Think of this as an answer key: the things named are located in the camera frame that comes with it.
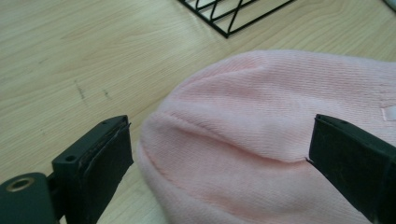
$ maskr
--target knit hat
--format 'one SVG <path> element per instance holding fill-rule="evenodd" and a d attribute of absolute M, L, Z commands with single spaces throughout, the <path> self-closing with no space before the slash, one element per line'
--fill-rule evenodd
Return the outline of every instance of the knit hat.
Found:
<path fill-rule="evenodd" d="M 369 223 L 305 161 L 316 114 L 396 146 L 396 63 L 295 50 L 215 63 L 145 121 L 138 164 L 170 223 Z"/>

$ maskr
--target pink fabric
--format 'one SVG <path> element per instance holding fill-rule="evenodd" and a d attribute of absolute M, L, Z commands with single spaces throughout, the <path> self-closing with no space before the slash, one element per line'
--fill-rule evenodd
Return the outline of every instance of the pink fabric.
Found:
<path fill-rule="evenodd" d="M 396 63 L 252 51 L 180 84 L 144 123 L 138 164 L 171 223 L 369 223 L 305 161 L 316 114 L 396 146 Z"/>

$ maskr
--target wooden table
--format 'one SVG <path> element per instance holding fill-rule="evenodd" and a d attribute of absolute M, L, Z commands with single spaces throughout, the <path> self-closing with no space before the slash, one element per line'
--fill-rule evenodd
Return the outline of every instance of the wooden table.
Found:
<path fill-rule="evenodd" d="M 142 121 L 184 78 L 253 49 L 396 61 L 381 0 L 297 0 L 224 39 L 176 0 L 0 2 L 0 182 L 50 162 L 96 123 Z M 166 223 L 136 164 L 99 223 Z"/>

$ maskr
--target wood grain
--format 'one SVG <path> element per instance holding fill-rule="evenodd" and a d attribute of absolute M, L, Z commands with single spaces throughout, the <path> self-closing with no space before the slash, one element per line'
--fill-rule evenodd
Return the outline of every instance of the wood grain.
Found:
<path fill-rule="evenodd" d="M 297 0 L 224 39 L 176 0 L 0 2 L 0 182 L 50 174 L 96 123 L 142 121 L 184 78 L 253 49 L 396 61 L 396 16 L 381 0 Z M 166 223 L 136 165 L 99 223 Z"/>

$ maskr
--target wooden surface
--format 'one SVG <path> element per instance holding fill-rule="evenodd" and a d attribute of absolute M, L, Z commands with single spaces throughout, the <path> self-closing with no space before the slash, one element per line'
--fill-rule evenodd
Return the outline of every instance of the wooden surface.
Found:
<path fill-rule="evenodd" d="M 184 78 L 252 49 L 396 61 L 381 0 L 297 0 L 224 39 L 176 0 L 0 2 L 0 182 L 50 174 L 51 160 L 103 119 L 142 121 Z M 99 223 L 166 223 L 136 164 Z"/>

